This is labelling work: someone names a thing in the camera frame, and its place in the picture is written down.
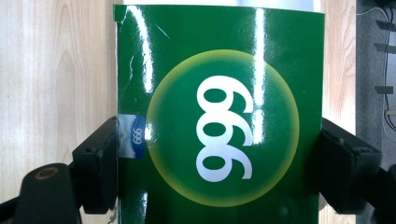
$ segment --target wooden table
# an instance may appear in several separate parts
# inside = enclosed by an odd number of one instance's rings
[[[0,202],[116,114],[115,24],[107,1],[5,1],[0,10]],[[355,131],[355,0],[323,0],[323,116]],[[84,223],[108,217],[84,216]],[[320,223],[355,223],[325,208]]]

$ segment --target glossy cardboard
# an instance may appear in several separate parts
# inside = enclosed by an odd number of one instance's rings
[[[317,223],[324,16],[115,6],[114,18],[120,223]]]

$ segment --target printed number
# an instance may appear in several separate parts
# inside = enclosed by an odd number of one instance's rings
[[[224,91],[226,97],[222,102],[208,102],[204,94],[209,90]],[[197,101],[205,113],[198,119],[196,132],[198,139],[205,147],[198,153],[196,167],[199,175],[209,182],[220,182],[227,178],[233,169],[233,160],[241,162],[245,169],[242,179],[251,178],[252,167],[248,156],[240,149],[228,145],[233,137],[233,126],[243,131],[245,136],[243,146],[252,145],[252,133],[247,122],[239,115],[229,111],[233,104],[234,92],[240,94],[246,102],[244,113],[252,113],[253,99],[248,89],[234,78],[225,76],[209,77],[198,87]],[[209,123],[222,124],[225,127],[224,134],[220,136],[207,135],[204,132],[204,127]],[[223,167],[217,170],[207,169],[204,166],[204,160],[209,157],[222,158],[225,161]]]
[[[132,141],[135,144],[140,145],[142,143],[142,129],[133,129],[133,132],[134,133],[132,134]]]

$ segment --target cable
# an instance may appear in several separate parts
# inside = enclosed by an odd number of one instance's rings
[[[388,45],[389,45],[389,37],[390,37],[390,25],[393,23],[393,10],[392,10],[391,7],[389,9],[390,9],[390,18],[389,18],[388,12],[383,7],[372,7],[372,8],[370,8],[370,9],[368,9],[368,10],[362,12],[362,13],[358,13],[357,14],[357,16],[362,16],[362,15],[365,15],[365,14],[367,14],[367,13],[373,11],[373,10],[378,10],[384,15],[384,17],[385,17],[385,19],[386,19],[386,21],[387,21],[387,23],[389,25],[388,26],[388,30],[387,30],[387,39],[386,39],[385,55],[384,55],[385,56],[385,58],[384,58],[384,86],[387,86],[388,56],[389,56]],[[389,99],[388,99],[388,95],[384,94],[384,102],[383,102],[383,116],[384,116],[384,120],[388,124],[388,126],[394,132],[396,132],[396,126],[393,124],[393,122],[392,122],[392,120],[390,118],[390,115],[387,115],[387,111],[389,111]],[[387,135],[387,131],[386,131],[385,126],[384,126],[384,121],[382,121],[382,127],[383,127],[383,130],[384,130],[385,134]]]

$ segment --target green box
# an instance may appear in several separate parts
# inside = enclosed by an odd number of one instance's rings
[[[318,223],[324,15],[114,6],[120,223]]]

